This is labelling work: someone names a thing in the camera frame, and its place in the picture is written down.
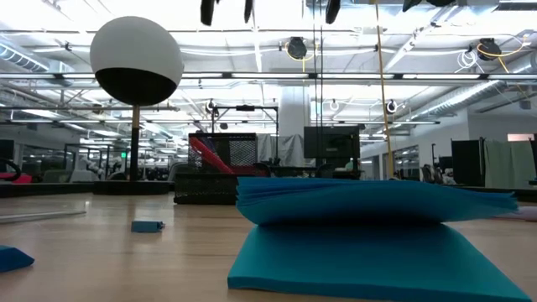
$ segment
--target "black monitor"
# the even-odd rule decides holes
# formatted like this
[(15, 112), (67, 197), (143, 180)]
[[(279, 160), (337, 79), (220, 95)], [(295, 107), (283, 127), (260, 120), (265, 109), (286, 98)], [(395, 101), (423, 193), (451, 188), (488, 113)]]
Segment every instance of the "black monitor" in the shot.
[(360, 126), (304, 127), (306, 159), (360, 158)]

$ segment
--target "black and white ball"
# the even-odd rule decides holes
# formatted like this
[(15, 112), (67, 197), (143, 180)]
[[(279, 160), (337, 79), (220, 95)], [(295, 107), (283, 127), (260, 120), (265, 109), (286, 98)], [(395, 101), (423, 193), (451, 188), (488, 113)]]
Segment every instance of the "black and white ball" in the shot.
[(104, 24), (90, 48), (102, 89), (129, 105), (151, 106), (170, 97), (183, 75), (175, 39), (153, 21), (121, 17)]

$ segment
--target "wooden table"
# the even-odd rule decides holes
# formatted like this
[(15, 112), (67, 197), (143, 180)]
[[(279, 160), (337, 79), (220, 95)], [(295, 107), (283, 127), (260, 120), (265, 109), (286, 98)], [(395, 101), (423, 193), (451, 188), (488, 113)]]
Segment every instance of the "wooden table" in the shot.
[[(228, 290), (226, 277), (252, 224), (233, 206), (174, 206), (172, 195), (48, 195), (0, 200), (0, 215), (87, 209), (84, 216), (0, 225), (0, 244), (35, 257), (0, 274), (0, 300), (344, 301)], [(162, 220), (161, 234), (130, 232), (133, 218)], [(537, 299), (537, 223), (451, 223)]]

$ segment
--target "fluorescent light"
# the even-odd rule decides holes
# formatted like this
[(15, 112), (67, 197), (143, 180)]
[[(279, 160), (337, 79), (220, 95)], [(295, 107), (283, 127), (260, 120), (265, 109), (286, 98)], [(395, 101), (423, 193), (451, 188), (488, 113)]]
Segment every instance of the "fluorescent light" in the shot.
[(400, 125), (436, 125), (440, 121), (421, 121), (421, 122), (394, 122)]
[(133, 122), (133, 120), (103, 120), (105, 123), (124, 123), (124, 122)]
[(86, 128), (83, 128), (83, 127), (80, 127), (80, 126), (78, 126), (78, 125), (71, 124), (71, 123), (68, 123), (68, 122), (67, 122), (65, 125), (66, 125), (67, 127), (69, 127), (69, 128), (73, 128), (73, 129), (75, 129), (75, 130), (80, 130), (80, 131), (86, 131), (86, 130), (87, 130)]
[(26, 109), (26, 110), (23, 110), (23, 112), (33, 114), (33, 115), (36, 115), (36, 116), (39, 116), (39, 117), (47, 117), (47, 118), (62, 117), (58, 113), (54, 113), (54, 112), (50, 112), (50, 111), (46, 111), (46, 110)]
[(113, 131), (107, 131), (107, 130), (92, 130), (92, 131), (94, 133), (101, 134), (101, 135), (104, 135), (104, 136), (109, 136), (109, 137), (122, 136), (121, 134), (115, 133)]
[(92, 73), (66, 73), (63, 76), (66, 79), (95, 79), (95, 75)]
[(418, 79), (418, 80), (476, 80), (481, 75), (463, 75), (463, 74), (409, 74), (403, 75), (403, 79)]
[(0, 79), (54, 79), (54, 75), (51, 74), (19, 74), (19, 73), (2, 73)]
[(537, 75), (489, 75), (489, 80), (537, 80)]
[(23, 122), (23, 123), (27, 123), (27, 122), (31, 122), (31, 123), (49, 123), (49, 122), (53, 122), (53, 121), (50, 121), (50, 120), (9, 120), (10, 122)]
[(78, 122), (78, 123), (99, 123), (97, 120), (62, 120), (60, 122)]
[(221, 73), (184, 73), (183, 79), (206, 79), (206, 78), (221, 78)]
[[(380, 74), (319, 74), (321, 79), (380, 79)], [(384, 75), (384, 79), (393, 79), (394, 75), (387, 74)]]
[(307, 79), (309, 75), (302, 73), (232, 73), (232, 77), (243, 79)]

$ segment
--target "metal frame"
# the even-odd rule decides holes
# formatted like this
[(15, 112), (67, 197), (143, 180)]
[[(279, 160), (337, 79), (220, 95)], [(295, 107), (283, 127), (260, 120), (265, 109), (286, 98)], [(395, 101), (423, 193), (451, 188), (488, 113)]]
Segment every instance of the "metal frame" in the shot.
[[(220, 116), (215, 120), (215, 109), (223, 109), (224, 111), (220, 113)], [(249, 106), (249, 105), (243, 105), (243, 106), (214, 106), (211, 110), (211, 133), (215, 132), (215, 123), (218, 122), (224, 115), (226, 115), (227, 112), (230, 110), (235, 109), (237, 111), (242, 112), (251, 112), (255, 110), (261, 110), (262, 112), (265, 112), (268, 118), (272, 120), (273, 123), (276, 124), (276, 159), (278, 158), (278, 142), (279, 142), (279, 107), (278, 106)], [(267, 112), (267, 110), (274, 110), (276, 111), (276, 119), (270, 116), (270, 114)]]

